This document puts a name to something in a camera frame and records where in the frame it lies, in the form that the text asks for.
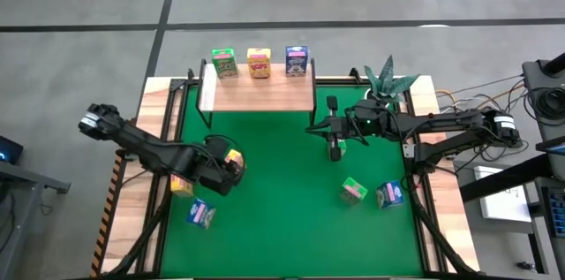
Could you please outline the black device blue light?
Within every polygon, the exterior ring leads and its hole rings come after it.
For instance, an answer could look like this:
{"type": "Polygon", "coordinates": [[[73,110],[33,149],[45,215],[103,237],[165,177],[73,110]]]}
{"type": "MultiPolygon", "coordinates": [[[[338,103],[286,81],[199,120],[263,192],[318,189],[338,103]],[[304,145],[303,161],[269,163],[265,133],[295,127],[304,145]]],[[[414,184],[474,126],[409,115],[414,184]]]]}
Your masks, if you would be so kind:
{"type": "Polygon", "coordinates": [[[0,162],[17,165],[23,150],[19,143],[0,136],[0,162]]]}

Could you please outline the grey desk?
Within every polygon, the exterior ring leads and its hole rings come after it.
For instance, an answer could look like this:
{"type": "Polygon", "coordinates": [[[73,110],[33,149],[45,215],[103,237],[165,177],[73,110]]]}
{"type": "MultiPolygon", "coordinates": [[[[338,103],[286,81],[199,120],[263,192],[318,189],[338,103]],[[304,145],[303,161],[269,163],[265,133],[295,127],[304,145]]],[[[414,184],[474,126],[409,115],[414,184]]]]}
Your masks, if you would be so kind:
{"type": "Polygon", "coordinates": [[[565,280],[565,238],[552,237],[542,217],[531,219],[528,239],[535,272],[549,280],[565,280]]]}

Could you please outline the blue keyboard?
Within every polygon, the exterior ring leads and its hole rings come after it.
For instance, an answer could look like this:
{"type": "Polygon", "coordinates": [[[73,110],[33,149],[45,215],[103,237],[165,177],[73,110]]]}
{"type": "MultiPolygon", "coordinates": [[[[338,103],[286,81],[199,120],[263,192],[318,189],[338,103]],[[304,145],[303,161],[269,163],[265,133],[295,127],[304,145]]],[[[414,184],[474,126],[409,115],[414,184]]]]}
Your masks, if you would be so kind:
{"type": "Polygon", "coordinates": [[[565,191],[549,189],[547,198],[555,237],[565,238],[565,191]]]}

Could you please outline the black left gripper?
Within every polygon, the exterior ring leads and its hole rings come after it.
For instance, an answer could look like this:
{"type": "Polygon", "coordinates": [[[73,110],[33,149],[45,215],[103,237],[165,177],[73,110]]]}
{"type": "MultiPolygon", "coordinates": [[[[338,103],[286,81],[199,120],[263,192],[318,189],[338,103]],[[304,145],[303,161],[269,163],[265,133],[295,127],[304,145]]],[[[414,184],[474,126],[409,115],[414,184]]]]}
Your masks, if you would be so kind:
{"type": "MultiPolygon", "coordinates": [[[[213,156],[225,156],[230,147],[230,143],[221,136],[207,136],[205,145],[213,156]]],[[[245,167],[235,166],[223,169],[215,163],[214,159],[205,156],[197,156],[194,167],[193,181],[201,185],[205,183],[220,185],[218,190],[220,195],[227,195],[234,186],[241,182],[245,174],[245,167]]]]}

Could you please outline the yellow Corn Pops cereal box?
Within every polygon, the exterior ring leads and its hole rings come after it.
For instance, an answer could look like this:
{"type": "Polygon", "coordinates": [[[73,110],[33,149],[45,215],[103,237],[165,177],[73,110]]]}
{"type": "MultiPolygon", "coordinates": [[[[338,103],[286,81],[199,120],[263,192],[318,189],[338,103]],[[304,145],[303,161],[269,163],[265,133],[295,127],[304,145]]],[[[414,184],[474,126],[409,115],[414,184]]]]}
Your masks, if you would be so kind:
{"type": "Polygon", "coordinates": [[[247,50],[247,64],[252,78],[269,78],[271,73],[270,63],[271,49],[249,48],[247,50]]]}
{"type": "Polygon", "coordinates": [[[244,157],[236,149],[231,149],[224,157],[224,161],[228,168],[242,170],[245,167],[244,157]]]}
{"type": "Polygon", "coordinates": [[[190,198],[193,196],[193,184],[176,175],[170,175],[169,189],[178,197],[190,198]]]}

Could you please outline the white box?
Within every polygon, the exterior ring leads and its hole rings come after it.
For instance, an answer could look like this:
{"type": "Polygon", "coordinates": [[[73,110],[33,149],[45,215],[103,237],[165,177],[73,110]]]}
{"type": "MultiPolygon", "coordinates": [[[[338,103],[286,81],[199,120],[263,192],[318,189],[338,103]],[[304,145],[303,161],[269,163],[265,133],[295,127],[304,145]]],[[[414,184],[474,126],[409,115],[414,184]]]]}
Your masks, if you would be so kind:
{"type": "Polygon", "coordinates": [[[531,216],[524,187],[511,187],[479,199],[481,215],[485,219],[530,223],[531,216]]]}

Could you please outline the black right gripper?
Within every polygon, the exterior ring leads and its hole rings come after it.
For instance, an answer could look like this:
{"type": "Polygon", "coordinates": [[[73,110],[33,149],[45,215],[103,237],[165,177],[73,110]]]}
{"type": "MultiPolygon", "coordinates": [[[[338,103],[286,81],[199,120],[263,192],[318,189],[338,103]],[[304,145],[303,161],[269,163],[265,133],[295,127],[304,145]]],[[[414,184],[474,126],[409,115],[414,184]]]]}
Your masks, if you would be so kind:
{"type": "MultiPolygon", "coordinates": [[[[321,122],[310,125],[306,132],[320,136],[326,141],[328,157],[331,161],[340,161],[343,155],[341,143],[343,142],[334,132],[315,131],[331,127],[331,123],[337,120],[338,103],[333,95],[327,97],[329,115],[321,122]]],[[[360,143],[367,143],[368,137],[379,138],[382,136],[382,106],[377,102],[357,102],[353,106],[344,109],[345,125],[343,126],[343,137],[354,139],[360,143]]]]}

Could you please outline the grey metal cart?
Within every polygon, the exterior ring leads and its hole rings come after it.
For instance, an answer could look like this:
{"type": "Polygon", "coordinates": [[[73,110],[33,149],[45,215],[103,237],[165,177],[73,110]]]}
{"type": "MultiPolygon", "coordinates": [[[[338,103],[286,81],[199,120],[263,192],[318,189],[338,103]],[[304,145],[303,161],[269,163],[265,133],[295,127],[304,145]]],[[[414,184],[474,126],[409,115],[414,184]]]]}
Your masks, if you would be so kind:
{"type": "Polygon", "coordinates": [[[46,188],[66,194],[70,183],[0,162],[0,280],[11,280],[46,188]]]}

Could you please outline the black equipment stand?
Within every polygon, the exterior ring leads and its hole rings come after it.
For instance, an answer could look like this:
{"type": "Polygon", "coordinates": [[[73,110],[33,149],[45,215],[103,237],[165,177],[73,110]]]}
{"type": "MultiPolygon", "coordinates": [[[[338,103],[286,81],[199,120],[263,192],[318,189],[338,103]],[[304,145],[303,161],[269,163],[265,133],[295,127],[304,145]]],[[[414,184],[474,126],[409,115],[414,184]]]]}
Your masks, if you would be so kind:
{"type": "Polygon", "coordinates": [[[538,59],[522,64],[524,81],[528,90],[524,97],[526,112],[536,120],[543,140],[565,136],[565,52],[554,59],[538,59]],[[547,105],[558,110],[553,116],[539,107],[541,97],[556,90],[548,97],[547,105]]]}

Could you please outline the blue Frosted Flakes cereal box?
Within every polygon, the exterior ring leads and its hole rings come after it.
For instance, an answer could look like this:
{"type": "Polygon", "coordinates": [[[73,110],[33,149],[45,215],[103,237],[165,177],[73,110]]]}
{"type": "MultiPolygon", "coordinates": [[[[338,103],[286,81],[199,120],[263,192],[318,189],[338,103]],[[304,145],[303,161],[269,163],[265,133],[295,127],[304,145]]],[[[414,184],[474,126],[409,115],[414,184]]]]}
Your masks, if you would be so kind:
{"type": "Polygon", "coordinates": [[[288,77],[302,77],[306,74],[309,50],[306,46],[287,46],[285,66],[288,77]]]}
{"type": "Polygon", "coordinates": [[[380,209],[403,204],[402,188],[399,181],[389,181],[376,188],[377,203],[380,209]]]}
{"type": "Polygon", "coordinates": [[[186,222],[207,229],[215,216],[216,208],[201,198],[194,198],[186,222]]]}

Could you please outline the green table mat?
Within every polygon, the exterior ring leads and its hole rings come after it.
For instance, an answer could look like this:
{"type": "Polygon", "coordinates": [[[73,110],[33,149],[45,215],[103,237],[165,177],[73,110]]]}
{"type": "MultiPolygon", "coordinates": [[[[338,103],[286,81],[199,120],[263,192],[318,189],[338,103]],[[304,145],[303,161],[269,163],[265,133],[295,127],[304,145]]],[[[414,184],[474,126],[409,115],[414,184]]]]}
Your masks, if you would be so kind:
{"type": "Polygon", "coordinates": [[[380,209],[375,191],[404,174],[398,143],[354,140],[340,161],[305,132],[304,112],[220,112],[207,127],[193,105],[183,139],[210,133],[232,138],[246,171],[230,194],[202,186],[195,194],[216,208],[207,229],[186,222],[187,198],[174,197],[162,254],[164,277],[420,276],[423,272],[409,203],[380,209]],[[351,177],[368,193],[341,197],[351,177]]]}

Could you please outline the wooden shelf black metal frame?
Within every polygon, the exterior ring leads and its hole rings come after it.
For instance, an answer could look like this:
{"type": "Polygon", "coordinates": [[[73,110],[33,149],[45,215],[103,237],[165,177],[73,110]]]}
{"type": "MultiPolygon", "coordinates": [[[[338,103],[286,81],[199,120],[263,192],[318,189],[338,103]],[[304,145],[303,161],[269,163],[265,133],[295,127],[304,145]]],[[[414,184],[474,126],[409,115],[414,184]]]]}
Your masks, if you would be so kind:
{"type": "Polygon", "coordinates": [[[195,108],[207,127],[216,112],[300,111],[309,114],[312,125],[317,110],[315,62],[306,65],[306,75],[288,77],[284,64],[272,64],[267,79],[255,79],[247,64],[237,66],[239,76],[219,79],[215,67],[202,60],[195,108]]]}

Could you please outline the green snake plant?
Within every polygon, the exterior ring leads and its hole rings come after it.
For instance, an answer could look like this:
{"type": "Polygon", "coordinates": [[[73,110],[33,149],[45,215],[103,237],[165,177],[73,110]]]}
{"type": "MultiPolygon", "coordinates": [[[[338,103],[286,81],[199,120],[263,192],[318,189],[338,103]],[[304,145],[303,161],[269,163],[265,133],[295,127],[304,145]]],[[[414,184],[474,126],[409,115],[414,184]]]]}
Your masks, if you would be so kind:
{"type": "Polygon", "coordinates": [[[379,76],[374,74],[370,66],[365,65],[364,70],[369,80],[370,88],[373,90],[377,100],[385,103],[402,102],[403,98],[401,94],[408,91],[420,77],[419,74],[415,74],[396,79],[394,74],[394,58],[392,55],[386,60],[379,76]]]}

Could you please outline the black aluminium table frame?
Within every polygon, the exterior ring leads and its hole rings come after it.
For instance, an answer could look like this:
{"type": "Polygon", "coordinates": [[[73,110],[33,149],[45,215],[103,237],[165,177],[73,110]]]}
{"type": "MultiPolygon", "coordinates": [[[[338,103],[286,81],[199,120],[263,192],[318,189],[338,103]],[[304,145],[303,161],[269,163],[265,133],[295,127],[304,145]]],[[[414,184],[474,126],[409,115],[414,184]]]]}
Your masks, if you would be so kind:
{"type": "MultiPolygon", "coordinates": [[[[140,110],[135,120],[136,125],[141,129],[152,134],[160,134],[165,121],[170,120],[167,112],[167,104],[172,96],[173,106],[171,108],[172,117],[180,117],[180,90],[189,90],[189,86],[195,86],[198,76],[194,77],[189,72],[189,77],[150,77],[142,91],[140,110]]],[[[317,86],[361,86],[363,81],[368,84],[367,77],[351,76],[319,76],[316,77],[317,86]]],[[[421,76],[411,86],[408,94],[410,100],[408,104],[411,111],[417,115],[438,110],[438,103],[435,97],[435,89],[432,78],[429,75],[421,76]]],[[[167,138],[173,138],[176,127],[180,131],[180,121],[177,119],[172,122],[167,138]]],[[[132,178],[142,171],[139,163],[124,158],[124,177],[132,178]]],[[[156,211],[154,205],[161,204],[161,197],[164,195],[166,178],[153,179],[150,173],[145,173],[145,177],[138,177],[130,183],[136,183],[132,190],[125,189],[121,183],[117,209],[114,214],[109,243],[102,264],[102,274],[110,272],[125,257],[132,248],[134,242],[142,232],[146,224],[146,214],[152,216],[156,211]]],[[[438,169],[430,178],[424,178],[418,191],[418,198],[423,207],[428,211],[428,215],[441,230],[442,234],[458,252],[462,260],[471,268],[479,270],[478,258],[471,238],[471,231],[468,219],[465,214],[464,204],[459,192],[456,177],[447,170],[438,169]]],[[[165,223],[158,224],[154,233],[148,240],[147,246],[139,254],[140,260],[136,260],[127,274],[140,274],[144,276],[157,270],[157,245],[161,245],[165,239],[165,223]]],[[[454,267],[447,261],[445,254],[441,253],[439,245],[433,241],[431,232],[422,222],[418,222],[417,230],[423,232],[425,269],[431,271],[448,270],[455,272],[454,267]]]]}

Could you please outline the yellow black hazard tape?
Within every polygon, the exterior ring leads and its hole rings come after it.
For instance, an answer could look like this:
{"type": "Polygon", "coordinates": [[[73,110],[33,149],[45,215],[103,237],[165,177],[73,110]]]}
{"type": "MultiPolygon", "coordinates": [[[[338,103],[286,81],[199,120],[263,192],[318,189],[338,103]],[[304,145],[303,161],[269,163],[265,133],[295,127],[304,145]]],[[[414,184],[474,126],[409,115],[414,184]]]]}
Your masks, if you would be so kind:
{"type": "Polygon", "coordinates": [[[104,203],[101,225],[96,238],[93,260],[89,276],[97,277],[102,273],[102,264],[109,243],[111,225],[113,224],[114,214],[117,209],[121,183],[124,177],[124,158],[115,153],[115,161],[110,175],[109,188],[106,201],[104,203]]]}

